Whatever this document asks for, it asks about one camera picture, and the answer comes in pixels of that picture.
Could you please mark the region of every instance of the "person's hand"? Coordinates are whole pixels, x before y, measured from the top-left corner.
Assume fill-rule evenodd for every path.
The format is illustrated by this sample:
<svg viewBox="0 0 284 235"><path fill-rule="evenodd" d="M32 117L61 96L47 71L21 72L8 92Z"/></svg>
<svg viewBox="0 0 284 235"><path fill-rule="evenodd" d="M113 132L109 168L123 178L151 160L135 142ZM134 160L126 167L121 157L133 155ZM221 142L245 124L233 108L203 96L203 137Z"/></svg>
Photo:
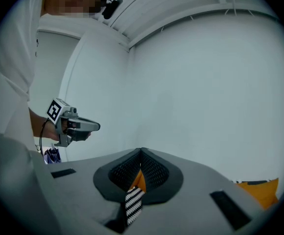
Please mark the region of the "person's hand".
<svg viewBox="0 0 284 235"><path fill-rule="evenodd" d="M67 120L62 120L62 130L65 133L67 130ZM48 121L45 125L44 131L43 131L43 138L48 138L48 139L53 139L55 141L59 141L58 134L55 129L55 125L51 122Z"/></svg>

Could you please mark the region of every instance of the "black perforated gripper pad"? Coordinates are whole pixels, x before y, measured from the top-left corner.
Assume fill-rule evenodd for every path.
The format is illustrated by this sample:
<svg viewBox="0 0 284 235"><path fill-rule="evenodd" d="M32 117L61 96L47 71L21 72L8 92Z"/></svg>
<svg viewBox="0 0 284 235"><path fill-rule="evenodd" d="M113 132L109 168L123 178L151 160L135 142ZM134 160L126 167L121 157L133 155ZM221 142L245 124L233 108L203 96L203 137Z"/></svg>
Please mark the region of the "black perforated gripper pad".
<svg viewBox="0 0 284 235"><path fill-rule="evenodd" d="M178 167L146 148L137 148L100 167L94 174L94 185L105 199L123 203L139 170L146 183L143 205L168 201L183 184L183 174Z"/></svg>

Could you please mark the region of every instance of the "black slot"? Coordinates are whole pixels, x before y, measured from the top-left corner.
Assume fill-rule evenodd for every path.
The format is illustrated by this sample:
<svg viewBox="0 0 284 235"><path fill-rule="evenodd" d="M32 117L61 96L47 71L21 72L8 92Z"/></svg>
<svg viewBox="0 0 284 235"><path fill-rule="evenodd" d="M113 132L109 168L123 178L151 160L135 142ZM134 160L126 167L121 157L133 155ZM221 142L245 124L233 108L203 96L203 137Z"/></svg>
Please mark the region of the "black slot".
<svg viewBox="0 0 284 235"><path fill-rule="evenodd" d="M233 200L223 191L215 191L210 194L218 205L223 215L236 231L251 221L251 219L233 202Z"/></svg>
<svg viewBox="0 0 284 235"><path fill-rule="evenodd" d="M55 172L52 172L52 176L53 178L60 178L60 177L64 177L66 175L69 175L69 174L72 174L72 173L75 173L76 171L72 168L70 169L66 169L66 170L60 170L60 171L55 171Z"/></svg>

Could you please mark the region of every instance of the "white shirt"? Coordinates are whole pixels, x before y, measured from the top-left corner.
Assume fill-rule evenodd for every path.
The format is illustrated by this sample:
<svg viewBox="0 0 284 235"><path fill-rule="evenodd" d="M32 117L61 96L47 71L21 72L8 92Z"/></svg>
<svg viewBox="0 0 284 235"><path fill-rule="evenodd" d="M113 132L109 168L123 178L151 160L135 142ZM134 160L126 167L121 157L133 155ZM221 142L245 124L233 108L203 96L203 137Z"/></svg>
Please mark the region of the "white shirt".
<svg viewBox="0 0 284 235"><path fill-rule="evenodd" d="M0 24L0 134L36 150L27 102L42 0L19 0Z"/></svg>

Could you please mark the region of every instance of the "person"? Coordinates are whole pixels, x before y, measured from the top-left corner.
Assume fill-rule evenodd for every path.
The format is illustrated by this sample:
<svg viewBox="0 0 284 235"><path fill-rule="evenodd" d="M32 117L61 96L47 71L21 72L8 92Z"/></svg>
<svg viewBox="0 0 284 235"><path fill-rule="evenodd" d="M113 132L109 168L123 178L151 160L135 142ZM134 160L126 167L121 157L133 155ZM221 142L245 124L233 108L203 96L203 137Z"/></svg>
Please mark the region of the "person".
<svg viewBox="0 0 284 235"><path fill-rule="evenodd" d="M0 24L0 134L36 150L45 118L28 108L34 79L39 19L44 14L75 16L100 12L107 0L19 0ZM58 140L47 122L43 137Z"/></svg>

